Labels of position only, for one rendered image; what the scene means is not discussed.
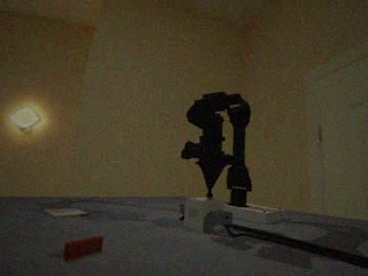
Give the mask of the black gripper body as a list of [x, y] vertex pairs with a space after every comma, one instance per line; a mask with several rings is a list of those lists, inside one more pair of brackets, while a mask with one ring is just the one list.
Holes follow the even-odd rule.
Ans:
[[225, 137], [222, 137], [221, 132], [205, 131], [202, 136], [199, 136], [199, 140], [202, 140], [202, 148], [184, 148], [181, 151], [181, 158], [199, 158], [198, 162], [238, 165], [236, 156], [225, 154], [225, 151], [221, 150], [222, 141], [225, 141]]

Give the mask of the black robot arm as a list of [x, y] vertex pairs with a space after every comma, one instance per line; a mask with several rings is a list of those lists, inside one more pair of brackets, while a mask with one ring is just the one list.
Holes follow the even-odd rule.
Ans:
[[[230, 107], [232, 104], [240, 106]], [[245, 129], [250, 122], [251, 111], [249, 104], [242, 95], [229, 94], [221, 91], [204, 94], [201, 100], [195, 100], [187, 112], [188, 121], [205, 131], [217, 131], [222, 133], [224, 119], [215, 112], [224, 111], [234, 127], [233, 155], [238, 158], [238, 165], [232, 165], [227, 174], [227, 190], [232, 190], [231, 203], [236, 207], [249, 207], [246, 205], [246, 191], [251, 192], [251, 181], [248, 168], [245, 166]], [[202, 132], [202, 133], [203, 133]], [[236, 189], [233, 187], [246, 188]]]

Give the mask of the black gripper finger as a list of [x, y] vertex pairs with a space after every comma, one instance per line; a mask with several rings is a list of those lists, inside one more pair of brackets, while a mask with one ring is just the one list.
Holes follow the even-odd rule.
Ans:
[[216, 162], [195, 162], [202, 169], [207, 188], [211, 189], [217, 167]]
[[217, 182], [217, 180], [218, 180], [221, 172], [223, 171], [224, 167], [226, 167], [226, 166], [227, 166], [227, 164], [217, 164], [215, 175], [214, 175], [214, 180], [213, 180], [213, 184], [212, 184], [212, 188], [211, 189], [214, 188], [214, 186], [215, 186], [215, 184], [216, 184], [216, 182]]

